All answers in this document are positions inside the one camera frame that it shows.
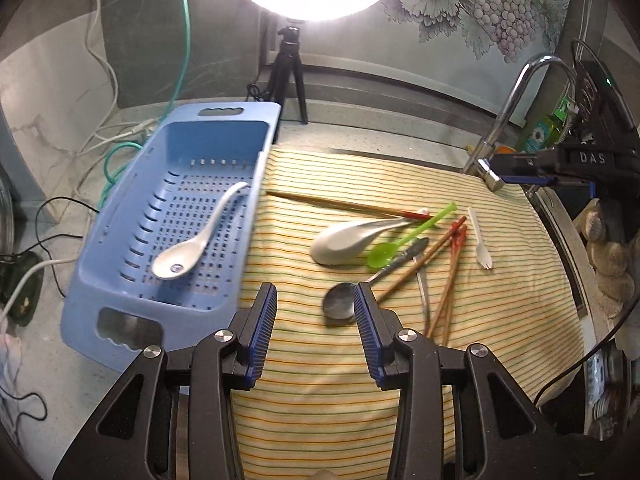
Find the right hand in knit glove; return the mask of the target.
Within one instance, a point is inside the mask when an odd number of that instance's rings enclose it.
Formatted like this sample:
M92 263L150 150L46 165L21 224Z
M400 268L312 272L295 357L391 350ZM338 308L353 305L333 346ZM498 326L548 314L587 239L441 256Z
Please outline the right hand in knit glove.
M586 240L586 252L597 286L597 303L609 320L617 320L624 305L639 292L639 232L629 242L612 240L600 200L594 198L574 219L574 227Z

